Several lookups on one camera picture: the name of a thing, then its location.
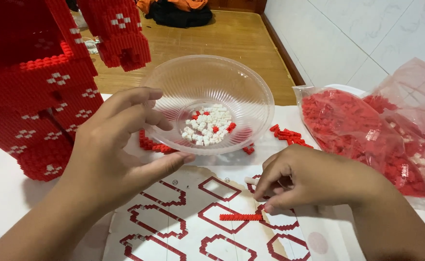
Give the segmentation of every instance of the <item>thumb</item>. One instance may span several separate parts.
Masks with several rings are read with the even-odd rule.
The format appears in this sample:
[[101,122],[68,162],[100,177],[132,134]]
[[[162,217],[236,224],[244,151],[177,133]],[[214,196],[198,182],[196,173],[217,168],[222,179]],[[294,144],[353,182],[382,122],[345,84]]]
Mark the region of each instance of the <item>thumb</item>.
[[138,168],[139,175],[156,182],[179,170],[186,163],[193,162],[195,155],[186,152],[175,152],[159,158]]
[[306,204],[306,199],[299,193],[299,189],[295,188],[284,193],[272,196],[264,205],[267,213],[272,213],[274,208],[286,210]]

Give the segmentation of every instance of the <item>wooden floor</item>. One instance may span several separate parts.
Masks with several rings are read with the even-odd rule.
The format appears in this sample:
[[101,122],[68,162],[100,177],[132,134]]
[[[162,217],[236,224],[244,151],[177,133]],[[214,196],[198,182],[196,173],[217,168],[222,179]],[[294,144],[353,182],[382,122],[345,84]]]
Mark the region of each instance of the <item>wooden floor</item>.
[[[149,41],[152,62],[145,68],[124,72],[122,68],[107,68],[93,54],[99,76],[95,82],[101,93],[115,93],[139,86],[141,79],[153,68],[170,59],[192,54],[209,54],[236,60],[266,81],[276,105],[295,105],[291,79],[276,50],[261,17],[252,13],[213,11],[214,18],[204,27],[188,29],[158,26],[153,20],[142,19],[143,34]],[[83,37],[92,37],[82,30]]]

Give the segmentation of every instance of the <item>red brick outline diagram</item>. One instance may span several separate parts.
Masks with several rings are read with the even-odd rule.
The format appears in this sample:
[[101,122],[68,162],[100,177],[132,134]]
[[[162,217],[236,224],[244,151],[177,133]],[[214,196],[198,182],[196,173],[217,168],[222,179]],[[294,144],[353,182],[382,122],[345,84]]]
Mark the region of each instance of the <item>red brick outline diagram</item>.
[[172,206],[172,205],[183,206],[183,205],[186,204],[186,199],[185,199],[186,193],[185,193],[185,191],[180,190],[179,188],[176,188],[176,187],[174,187],[174,186],[172,186],[172,185],[170,185],[170,184],[168,184],[168,183],[166,183],[166,182],[164,182],[162,180],[160,180],[158,182],[161,183],[161,184],[163,184],[164,186],[170,188],[170,189],[175,190],[176,192],[179,192],[180,193],[180,196],[179,196],[180,201],[178,201],[178,202],[176,202],[176,201],[170,201],[170,202],[165,203],[165,202],[163,202],[163,201],[161,201],[161,200],[153,197],[152,195],[150,195],[148,193],[141,192],[140,194],[142,196],[145,196],[145,197],[151,199],[152,201],[156,202],[157,204],[160,204],[160,205],[164,206],[164,207],[169,207],[169,206]]
[[[261,204],[257,207],[256,214],[261,214],[263,211],[264,211],[264,204]],[[277,229],[277,230],[280,230],[280,231],[292,230],[293,228],[299,227],[298,219],[292,225],[283,225],[283,226],[271,225],[265,219],[260,220],[259,223],[261,223],[262,225],[267,226],[269,228]]]
[[215,260],[215,261],[223,261],[222,259],[216,257],[215,255],[211,254],[210,252],[206,251],[206,247],[208,246],[208,243],[212,243],[217,239],[223,239],[225,241],[227,241],[228,243],[237,246],[241,249],[243,249],[246,252],[249,252],[251,254],[251,257],[248,259],[248,261],[254,261],[254,259],[257,257],[257,253],[254,250],[249,249],[248,247],[245,247],[244,245],[237,243],[233,240],[231,240],[230,238],[225,237],[222,234],[216,234],[215,236],[209,238],[209,237],[205,237],[203,238],[203,240],[201,240],[201,246],[199,247],[199,252],[202,253],[203,255]]
[[[274,246],[273,243],[275,242],[275,240],[277,240],[278,238],[287,238],[295,243],[298,243],[300,245],[302,245],[303,247],[305,247],[308,250],[308,253],[303,257],[303,258],[296,258],[296,259],[288,259],[286,257],[284,257],[281,254],[277,254],[274,250]],[[311,253],[309,252],[308,246],[306,245],[306,242],[304,242],[303,240],[294,237],[290,234],[276,234],[268,243],[267,243],[267,250],[269,251],[269,254],[279,260],[279,261],[306,261],[308,260],[308,258],[311,256]]]
[[156,237],[154,237],[153,235],[149,235],[149,236],[141,236],[140,234],[129,234],[128,236],[124,237],[123,239],[121,239],[119,241],[119,243],[121,243],[122,245],[124,245],[126,247],[125,251],[124,251],[124,255],[134,261],[143,261],[140,258],[138,258],[137,256],[135,256],[134,254],[132,254],[132,244],[130,244],[129,242],[127,242],[127,240],[132,240],[132,239],[140,239],[141,241],[145,241],[145,240],[152,240],[154,242],[156,242],[157,244],[161,245],[162,247],[165,247],[167,250],[170,250],[171,252],[179,255],[180,257],[180,261],[186,261],[186,254],[180,252],[180,250],[173,248],[169,245],[167,245],[166,243],[164,243],[163,241],[157,239]]
[[244,226],[246,226],[246,224],[248,224],[248,223],[250,222],[249,220],[247,220],[247,221],[243,221],[243,223],[242,223],[241,225],[239,225],[239,227],[238,227],[238,228],[235,228],[235,229],[228,229],[228,228],[226,228],[226,227],[224,227],[224,226],[220,225],[219,223],[217,223],[217,222],[215,222],[215,221],[212,221],[211,219],[209,219],[209,218],[207,218],[207,217],[205,217],[205,216],[204,216],[204,213],[205,213],[208,209],[210,209],[210,208],[212,208],[212,207],[220,207],[221,209],[224,209],[225,211],[230,211],[232,214],[239,214],[239,213],[238,213],[237,211],[234,211],[234,210],[231,210],[231,209],[227,208],[226,206],[224,206],[224,205],[222,205],[222,204],[220,204],[220,203],[218,203],[218,202],[211,203],[209,206],[207,206],[206,208],[204,208],[202,211],[199,211],[199,212],[198,212],[198,217],[199,217],[199,218],[201,218],[202,220],[204,220],[204,221],[206,221],[206,222],[210,223],[211,225],[214,225],[214,226],[216,226],[216,227],[218,227],[218,228],[222,229],[223,231],[225,231],[225,232],[227,232],[227,233],[235,234],[235,233],[239,232],[239,231],[240,231],[240,230],[241,230]]
[[[137,209],[142,209],[142,210],[156,209],[157,211],[179,221],[180,222],[180,230],[182,232],[180,234],[178,234],[174,231],[171,231],[171,232],[166,234],[166,233],[161,233],[161,232],[157,231],[156,229],[146,225],[145,223],[141,222],[140,220],[137,220],[137,216],[140,214],[139,212],[136,211]],[[160,238],[166,238],[166,237],[174,236],[178,239],[182,239],[184,236],[188,235],[188,229],[186,228],[186,221],[175,216],[174,214],[170,213],[169,211],[166,211],[166,210],[160,208],[159,206],[156,206],[156,205],[135,205],[135,206],[129,208],[127,211],[132,213],[132,216],[130,216],[130,221],[132,221],[135,224],[139,225],[140,227],[150,231],[151,233],[156,234]]]
[[[259,177],[261,177],[261,175],[254,175],[254,177],[252,177],[253,179],[257,179],[257,178],[259,178]],[[251,192],[251,193],[253,193],[254,194],[254,192],[255,192],[255,190],[253,189],[253,185],[251,185],[251,184],[247,184],[248,185],[248,190]],[[270,197],[269,196],[263,196],[262,197],[263,199],[270,199]]]
[[[228,187],[228,188],[230,188],[230,189],[232,189],[232,190],[236,191],[236,193],[234,193],[233,195],[231,195],[231,196],[230,196],[230,197],[228,197],[228,198],[224,198],[224,197],[221,197],[221,196],[217,195],[216,193],[214,193],[214,192],[212,192],[212,191],[210,191],[210,190],[205,189],[205,188],[204,188],[204,185],[205,185],[206,183],[208,183],[209,181],[211,181],[211,180],[215,180],[217,183],[222,184],[222,185],[224,185],[225,187]],[[219,179],[217,179],[217,178],[215,178],[215,177],[213,177],[213,176],[212,176],[212,177],[210,177],[210,178],[208,178],[208,179],[206,179],[206,180],[205,180],[205,181],[203,181],[202,183],[200,183],[200,184],[198,185],[198,188],[199,188],[200,190],[202,190],[202,191],[204,191],[204,192],[206,192],[206,193],[210,194],[211,196],[214,196],[214,197],[216,197],[216,198],[218,198],[218,199],[220,199],[220,200],[222,200],[222,201],[224,201],[224,202],[228,202],[228,201],[232,200],[233,198],[235,198],[236,196],[238,196],[238,195],[241,193],[241,190],[239,190],[238,188],[236,188],[236,187],[232,187],[232,186],[228,185],[227,183],[224,183],[223,181],[221,181],[221,180],[219,180]]]

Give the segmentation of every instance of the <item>white tiled wall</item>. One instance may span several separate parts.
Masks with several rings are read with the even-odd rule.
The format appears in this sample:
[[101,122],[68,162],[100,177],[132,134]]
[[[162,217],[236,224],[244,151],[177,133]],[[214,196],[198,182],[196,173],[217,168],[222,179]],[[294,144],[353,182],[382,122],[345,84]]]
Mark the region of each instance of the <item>white tiled wall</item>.
[[268,0],[265,14],[307,84],[369,91],[425,61],[425,0]]

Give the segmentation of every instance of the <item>hand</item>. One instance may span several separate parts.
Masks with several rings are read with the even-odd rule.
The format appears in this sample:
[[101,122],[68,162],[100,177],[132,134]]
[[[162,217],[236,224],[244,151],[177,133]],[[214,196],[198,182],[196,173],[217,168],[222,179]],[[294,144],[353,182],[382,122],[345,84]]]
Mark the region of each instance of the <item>hand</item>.
[[194,155],[176,152],[142,164],[123,150],[131,134],[145,123],[164,131],[172,129],[160,112],[151,109],[162,94],[160,89],[140,87],[118,92],[105,101],[77,130],[70,161],[54,193],[104,215],[192,162]]
[[264,209],[290,209],[299,205],[351,207],[370,203],[388,193],[399,194],[381,174],[365,164],[334,154],[290,145],[262,164],[255,199],[270,189],[276,194]]

